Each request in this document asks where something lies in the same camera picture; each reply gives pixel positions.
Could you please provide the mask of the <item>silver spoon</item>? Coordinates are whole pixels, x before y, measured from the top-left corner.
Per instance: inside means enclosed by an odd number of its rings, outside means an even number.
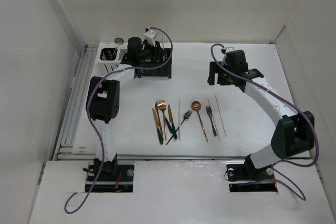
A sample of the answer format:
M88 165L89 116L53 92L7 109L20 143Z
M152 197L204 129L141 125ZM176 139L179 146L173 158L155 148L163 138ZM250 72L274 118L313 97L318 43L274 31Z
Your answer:
M114 52L112 54L113 59L115 59L117 57L118 47L122 46L124 44L124 39L121 38L121 37L117 37L117 38L114 39L114 43L115 43L116 47L115 47Z

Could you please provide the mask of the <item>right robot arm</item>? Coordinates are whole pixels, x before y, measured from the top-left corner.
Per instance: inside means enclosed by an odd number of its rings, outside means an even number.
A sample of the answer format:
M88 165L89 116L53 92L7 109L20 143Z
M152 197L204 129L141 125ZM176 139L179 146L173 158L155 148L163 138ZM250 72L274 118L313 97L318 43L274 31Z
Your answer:
M271 178L267 173L274 164L309 151L316 146L314 116L300 111L295 105L282 98L257 69L251 69L243 50L228 51L221 48L223 60L209 64L207 83L210 86L234 85L251 97L271 118L275 131L270 143L261 150L245 157L244 163L227 165L230 182L264 180Z

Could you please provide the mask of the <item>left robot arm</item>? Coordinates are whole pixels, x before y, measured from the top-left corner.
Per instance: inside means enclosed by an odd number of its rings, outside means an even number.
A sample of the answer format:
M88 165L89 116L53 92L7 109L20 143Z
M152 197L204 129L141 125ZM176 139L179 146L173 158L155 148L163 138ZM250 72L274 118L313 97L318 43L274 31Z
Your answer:
M120 89L127 81L142 75L171 77L171 49L157 40L131 37L124 53L117 51L109 58L117 67L105 76L90 80L86 113L98 135L98 149L90 167L95 179L114 179L118 171L117 149L110 133L110 121L120 108Z

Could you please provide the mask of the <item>black slotted utensil container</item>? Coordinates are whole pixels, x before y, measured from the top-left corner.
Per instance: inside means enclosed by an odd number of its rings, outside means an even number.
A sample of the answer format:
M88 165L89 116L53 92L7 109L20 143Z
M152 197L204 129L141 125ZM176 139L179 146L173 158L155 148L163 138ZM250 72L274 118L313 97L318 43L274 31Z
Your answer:
M137 67L141 69L135 70L135 77L172 77L172 54L171 48L164 49L166 51L165 60L161 62L140 61Z

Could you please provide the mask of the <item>small copper fork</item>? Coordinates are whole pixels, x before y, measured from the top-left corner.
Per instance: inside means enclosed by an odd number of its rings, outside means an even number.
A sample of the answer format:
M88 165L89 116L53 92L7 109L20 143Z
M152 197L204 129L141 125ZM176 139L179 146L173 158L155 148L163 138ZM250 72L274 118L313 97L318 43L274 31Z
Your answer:
M206 112L209 116L210 122L211 122L211 126L212 126L212 130L213 130L213 134L214 136L217 136L217 131L214 125L214 121L213 121L213 113L212 113L212 109L210 106L206 106Z

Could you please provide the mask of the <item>copper spoon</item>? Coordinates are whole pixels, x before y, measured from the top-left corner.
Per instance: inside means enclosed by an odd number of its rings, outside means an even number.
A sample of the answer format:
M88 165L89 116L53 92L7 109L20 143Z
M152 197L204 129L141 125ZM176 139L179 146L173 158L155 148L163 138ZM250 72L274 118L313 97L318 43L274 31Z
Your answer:
M199 113L199 111L201 110L201 107L202 106L201 106L201 103L199 101L193 101L192 104L191 104L192 110L195 111L198 115L203 134L205 136L206 142L208 142L208 137L207 137L207 134L206 134L206 131L205 131L205 127L204 127L202 118L201 118L200 113Z

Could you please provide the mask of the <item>white slotted utensil container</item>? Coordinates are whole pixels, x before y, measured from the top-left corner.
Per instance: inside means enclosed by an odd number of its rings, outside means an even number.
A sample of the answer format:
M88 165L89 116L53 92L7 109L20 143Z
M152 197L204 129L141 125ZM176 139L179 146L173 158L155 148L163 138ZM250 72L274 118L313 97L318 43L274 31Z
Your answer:
M127 49L120 47L102 48L96 62L100 75L104 76L116 70L126 53Z

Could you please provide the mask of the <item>black fork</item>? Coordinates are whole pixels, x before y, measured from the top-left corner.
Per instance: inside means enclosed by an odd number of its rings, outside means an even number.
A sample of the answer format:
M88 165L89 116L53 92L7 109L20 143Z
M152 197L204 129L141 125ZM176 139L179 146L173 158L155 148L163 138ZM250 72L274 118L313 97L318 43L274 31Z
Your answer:
M183 120L180 123L179 127L176 129L176 131L178 132L178 139L179 140L181 139L181 127L182 127L183 123L191 117L192 113L193 112L191 110L188 110L186 113L184 113Z

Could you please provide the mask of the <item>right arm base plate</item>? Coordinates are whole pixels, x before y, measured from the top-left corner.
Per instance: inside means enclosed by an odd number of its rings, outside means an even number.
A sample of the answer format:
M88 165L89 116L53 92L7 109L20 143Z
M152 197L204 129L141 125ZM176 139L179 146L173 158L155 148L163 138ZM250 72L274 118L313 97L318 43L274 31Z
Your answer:
M276 193L278 191L273 170L270 170L270 174L267 173L269 167L251 173L245 169L244 164L227 164L226 168L225 175L231 193Z

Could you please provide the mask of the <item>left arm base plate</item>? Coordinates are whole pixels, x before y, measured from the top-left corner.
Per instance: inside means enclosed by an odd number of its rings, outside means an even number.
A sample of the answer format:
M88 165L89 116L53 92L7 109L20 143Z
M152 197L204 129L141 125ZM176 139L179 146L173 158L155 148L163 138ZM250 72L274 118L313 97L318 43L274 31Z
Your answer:
M85 182L85 192L88 192L93 184L98 168L90 164L88 168L83 168L87 173ZM133 192L134 165L118 165L115 175L102 171L95 183L92 193L131 193Z

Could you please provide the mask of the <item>aluminium frame rail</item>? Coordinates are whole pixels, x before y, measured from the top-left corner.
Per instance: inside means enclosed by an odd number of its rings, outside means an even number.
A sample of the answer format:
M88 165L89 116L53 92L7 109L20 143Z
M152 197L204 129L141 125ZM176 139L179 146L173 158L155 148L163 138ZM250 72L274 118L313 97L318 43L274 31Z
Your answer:
M52 160L62 159L72 153L74 137L86 100L87 85L95 62L98 45L86 45L80 57L76 75L71 81L71 93L64 117L61 120L59 133L55 142Z

